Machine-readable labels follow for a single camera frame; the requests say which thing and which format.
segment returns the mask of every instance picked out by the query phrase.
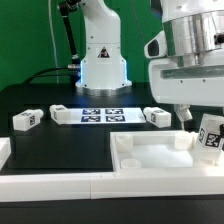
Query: white platform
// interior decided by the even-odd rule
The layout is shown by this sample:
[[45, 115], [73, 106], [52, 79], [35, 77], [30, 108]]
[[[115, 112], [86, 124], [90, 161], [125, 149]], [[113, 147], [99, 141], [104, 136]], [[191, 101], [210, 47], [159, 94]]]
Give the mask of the white platform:
[[[1, 176], [0, 201], [223, 194], [224, 166], [195, 165], [194, 149], [174, 148], [176, 133], [111, 133], [114, 172]], [[129, 152], [117, 150], [116, 138], [122, 135], [133, 137]], [[136, 159], [142, 166], [122, 169], [124, 159]]]

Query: white surface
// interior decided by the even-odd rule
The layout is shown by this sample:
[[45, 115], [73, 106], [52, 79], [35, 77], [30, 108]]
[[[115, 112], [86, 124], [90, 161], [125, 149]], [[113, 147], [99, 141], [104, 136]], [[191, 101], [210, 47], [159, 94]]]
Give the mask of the white surface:
[[4, 166], [11, 154], [11, 144], [9, 138], [0, 138], [0, 170]]
[[140, 169], [142, 168], [142, 163], [137, 159], [124, 159], [121, 161], [122, 169]]
[[64, 119], [63, 124], [85, 125], [146, 122], [140, 108], [82, 108], [69, 109], [68, 111], [70, 112], [70, 119]]
[[223, 0], [161, 0], [163, 22], [204, 12], [224, 10]]
[[[223, 55], [223, 49], [206, 53], [200, 67], [223, 65]], [[156, 102], [224, 107], [224, 77], [215, 77], [211, 72], [209, 78], [164, 79], [161, 71], [169, 69], [178, 69], [175, 59], [157, 59], [149, 64], [149, 80]]]

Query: green background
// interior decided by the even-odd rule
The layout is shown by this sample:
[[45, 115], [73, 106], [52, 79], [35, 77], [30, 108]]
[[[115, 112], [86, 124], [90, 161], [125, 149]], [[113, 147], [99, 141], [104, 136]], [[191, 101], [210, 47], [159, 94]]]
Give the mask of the green background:
[[[52, 17], [58, 64], [70, 63], [70, 51], [57, 4], [52, 0]], [[148, 82], [149, 60], [144, 44], [161, 30], [161, 21], [150, 11], [149, 0], [133, 0], [142, 35], [137, 26], [131, 0], [105, 0], [121, 18], [122, 56], [127, 60], [128, 79]], [[70, 16], [77, 50], [85, 55], [85, 26], [80, 10]], [[22, 83], [34, 73], [55, 67], [49, 26], [48, 0], [1, 0], [0, 9], [0, 90]]]

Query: robot logo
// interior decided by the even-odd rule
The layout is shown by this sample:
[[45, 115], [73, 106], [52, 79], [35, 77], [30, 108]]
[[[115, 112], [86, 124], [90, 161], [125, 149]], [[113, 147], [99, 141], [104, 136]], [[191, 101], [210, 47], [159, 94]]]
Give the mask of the robot logo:
[[110, 55], [107, 52], [107, 49], [105, 47], [103, 47], [103, 49], [101, 50], [98, 58], [110, 58]]

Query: black table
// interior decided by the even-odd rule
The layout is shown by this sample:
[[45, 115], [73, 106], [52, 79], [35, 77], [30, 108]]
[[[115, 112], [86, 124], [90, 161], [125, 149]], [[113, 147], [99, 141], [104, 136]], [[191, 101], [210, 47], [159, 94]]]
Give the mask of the black table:
[[[0, 175], [109, 172], [113, 170], [110, 132], [157, 131], [145, 124], [57, 125], [49, 107], [161, 107], [173, 114], [171, 130], [180, 129], [172, 105], [158, 105], [148, 84], [136, 83], [129, 94], [94, 97], [76, 94], [67, 84], [13, 85], [0, 92], [0, 136], [10, 137], [12, 154]], [[14, 131], [12, 116], [42, 109], [39, 126]], [[204, 112], [221, 115], [220, 108], [192, 107], [197, 131]], [[223, 223], [224, 196], [148, 197], [106, 200], [0, 203], [0, 223]]]

